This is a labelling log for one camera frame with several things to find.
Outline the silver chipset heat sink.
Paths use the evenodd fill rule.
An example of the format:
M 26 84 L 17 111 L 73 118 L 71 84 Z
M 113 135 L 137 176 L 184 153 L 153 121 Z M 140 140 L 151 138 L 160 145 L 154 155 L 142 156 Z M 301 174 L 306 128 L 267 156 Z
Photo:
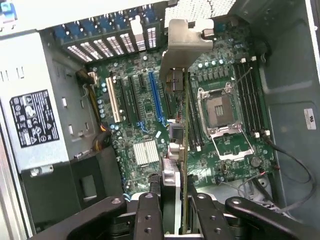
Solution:
M 133 144 L 135 162 L 138 166 L 145 166 L 160 160 L 155 140 Z

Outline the metal socket cover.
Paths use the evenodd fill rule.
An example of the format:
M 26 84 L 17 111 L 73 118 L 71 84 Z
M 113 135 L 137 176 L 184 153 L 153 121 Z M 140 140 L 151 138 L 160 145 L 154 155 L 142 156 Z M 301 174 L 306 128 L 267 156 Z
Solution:
M 243 160 L 245 158 L 245 156 L 248 155 L 253 155 L 255 153 L 254 148 L 252 146 L 252 144 L 250 143 L 247 135 L 245 134 L 245 132 L 242 129 L 243 124 L 240 121 L 237 121 L 233 124 L 229 124 L 227 126 L 223 126 L 223 127 L 215 127 L 215 128 L 208 128 L 208 135 L 210 136 L 213 145 L 215 147 L 215 150 L 217 152 L 217 155 L 219 157 L 220 161 L 226 161 L 226 160 L 231 160 L 231 161 L 238 161 L 238 160 Z M 222 137 L 223 135 L 228 134 L 228 135 L 234 135 L 234 134 L 242 134 L 245 141 L 248 143 L 249 145 L 249 149 L 245 150 L 245 151 L 239 151 L 237 154 L 233 154 L 233 153 L 228 153 L 228 154 L 224 154 L 222 155 L 218 149 L 217 143 L 215 141 L 215 139 Z

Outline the black fan shroud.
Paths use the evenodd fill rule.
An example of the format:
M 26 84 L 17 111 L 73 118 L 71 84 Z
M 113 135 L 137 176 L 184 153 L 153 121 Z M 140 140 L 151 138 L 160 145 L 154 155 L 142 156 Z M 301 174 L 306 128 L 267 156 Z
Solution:
M 21 173 L 35 228 L 45 229 L 107 197 L 123 195 L 112 146 L 51 168 L 37 176 L 30 170 Z

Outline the green motherboard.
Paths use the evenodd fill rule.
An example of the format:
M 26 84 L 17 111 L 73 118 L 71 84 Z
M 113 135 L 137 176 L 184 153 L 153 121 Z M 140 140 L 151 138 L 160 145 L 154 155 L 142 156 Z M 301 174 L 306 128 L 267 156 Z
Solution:
M 178 115 L 178 100 L 173 94 L 167 93 L 172 112 L 172 118 L 168 118 L 162 87 L 164 83 L 159 77 L 161 56 L 162 50 L 147 51 L 99 62 L 90 68 L 96 80 L 95 111 L 99 117 L 99 126 L 103 131 L 111 133 L 109 140 L 115 150 L 126 199 L 149 189 L 151 177 L 159 172 L 161 160 L 167 153 L 170 141 L 169 125 L 175 122 Z M 244 74 L 249 67 L 253 67 L 253 70 L 234 85 L 235 79 Z M 157 119 L 149 72 L 154 73 L 165 126 Z M 202 54 L 189 67 L 188 73 L 190 127 L 187 172 L 193 176 L 195 186 L 203 188 L 223 182 L 246 180 L 253 176 L 266 177 L 272 173 L 276 161 L 272 149 L 262 139 L 263 135 L 270 134 L 270 130 L 250 27 L 245 23 L 237 26 L 232 26 L 230 23 L 220 24 L 214 35 L 212 50 Z M 143 75 L 145 89 L 140 87 L 138 74 Z M 140 122 L 137 120 L 133 105 L 129 76 L 132 77 L 134 84 Z M 121 122 L 114 121 L 106 78 L 112 79 Z M 128 125 L 124 114 L 118 78 L 123 81 L 131 126 Z M 198 88 L 223 87 L 226 82 L 231 82 L 235 87 L 242 117 L 242 129 L 254 149 L 254 154 L 247 155 L 241 160 L 219 159 L 212 139 L 203 131 L 199 116 Z M 156 142 L 159 161 L 149 165 L 137 165 L 133 144 L 151 140 Z M 238 154 L 249 149 L 241 133 L 224 134 L 216 138 L 215 142 L 222 155 Z

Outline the CPU socket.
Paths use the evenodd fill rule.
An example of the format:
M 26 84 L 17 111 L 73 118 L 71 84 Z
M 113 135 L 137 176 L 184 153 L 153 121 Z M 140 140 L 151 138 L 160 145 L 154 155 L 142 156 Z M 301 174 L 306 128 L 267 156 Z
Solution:
M 200 87 L 197 90 L 198 114 L 203 132 L 213 135 L 243 127 L 238 96 L 234 85 L 228 81 L 224 86 Z

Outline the blue expansion slot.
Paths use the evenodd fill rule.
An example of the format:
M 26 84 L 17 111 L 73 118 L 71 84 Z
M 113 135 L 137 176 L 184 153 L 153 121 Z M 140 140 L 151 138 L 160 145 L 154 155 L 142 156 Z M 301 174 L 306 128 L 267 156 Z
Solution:
M 160 100 L 160 97 L 158 94 L 158 88 L 157 88 L 156 79 L 155 79 L 155 75 L 154 75 L 153 71 L 150 71 L 148 73 L 148 78 L 149 78 L 151 91 L 152 91 L 153 99 L 154 99 L 154 103 L 155 103 L 157 120 L 163 126 L 166 126 L 165 117 L 163 116 L 163 111 L 162 111 L 161 100 Z

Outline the white expansion slot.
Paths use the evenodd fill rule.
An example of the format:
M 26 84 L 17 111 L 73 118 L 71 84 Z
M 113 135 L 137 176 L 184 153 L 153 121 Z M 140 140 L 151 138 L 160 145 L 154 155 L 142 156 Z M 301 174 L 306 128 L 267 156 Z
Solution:
M 115 88 L 113 84 L 113 80 L 110 77 L 107 77 L 105 79 L 108 93 L 109 93 L 109 99 L 110 99 L 110 104 L 111 104 L 111 109 L 112 109 L 112 114 L 114 118 L 115 123 L 119 123 L 122 121 L 122 118 L 120 116 L 120 109 L 118 106 L 118 101 L 115 93 Z

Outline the thin locking lever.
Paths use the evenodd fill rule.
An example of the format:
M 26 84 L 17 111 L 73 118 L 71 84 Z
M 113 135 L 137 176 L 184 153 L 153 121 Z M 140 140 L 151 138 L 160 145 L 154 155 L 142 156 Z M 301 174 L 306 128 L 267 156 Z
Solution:
M 249 69 L 242 75 L 240 75 L 239 77 L 237 77 L 234 80 L 234 85 L 237 85 L 243 78 L 245 78 L 251 71 L 253 70 L 253 67 L 250 66 Z

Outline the black PC case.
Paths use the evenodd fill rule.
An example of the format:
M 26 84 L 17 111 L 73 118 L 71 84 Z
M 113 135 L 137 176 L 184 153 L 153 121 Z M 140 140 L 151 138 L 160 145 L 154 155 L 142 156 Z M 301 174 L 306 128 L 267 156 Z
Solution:
M 234 232 L 234 240 L 261 240 L 264 234 L 225 210 L 225 201 L 231 197 L 253 201 L 320 231 L 320 0 L 12 2 L 17 20 L 0 21 L 0 40 L 37 32 L 46 44 L 80 65 L 75 76 L 89 98 L 98 133 L 88 150 L 69 161 L 113 147 L 111 132 L 101 129 L 95 111 L 97 82 L 92 65 L 156 50 L 163 54 L 172 19 L 187 20 L 190 28 L 196 21 L 213 20 L 213 36 L 205 32 L 213 46 L 219 25 L 250 27 L 270 132 L 262 140 L 273 151 L 274 171 L 205 187 L 196 187 L 194 177 L 187 173 L 186 233 L 169 235 L 164 232 L 160 164 L 148 190 L 127 199 L 122 188 L 127 213 L 112 220 L 110 236 L 101 240 L 133 237 L 138 200 L 145 193 L 158 195 L 164 240 L 204 240 L 192 201 L 198 193 L 212 198 Z M 32 240 L 51 226 L 40 229 L 33 223 L 22 172 L 16 167 L 0 114 L 0 240 Z

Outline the grey power supply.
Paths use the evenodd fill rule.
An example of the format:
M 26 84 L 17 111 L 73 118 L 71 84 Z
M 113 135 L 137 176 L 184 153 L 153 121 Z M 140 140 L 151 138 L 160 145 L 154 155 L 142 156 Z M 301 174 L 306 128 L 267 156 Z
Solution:
M 91 147 L 99 130 L 79 69 L 38 32 L 0 40 L 0 114 L 18 172 L 68 162 Z

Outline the blue case latch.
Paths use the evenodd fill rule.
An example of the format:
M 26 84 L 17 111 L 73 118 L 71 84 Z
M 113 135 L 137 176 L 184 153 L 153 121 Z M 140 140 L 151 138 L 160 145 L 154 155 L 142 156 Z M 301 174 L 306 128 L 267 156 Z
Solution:
M 0 0 L 0 22 L 9 23 L 18 19 L 12 0 Z

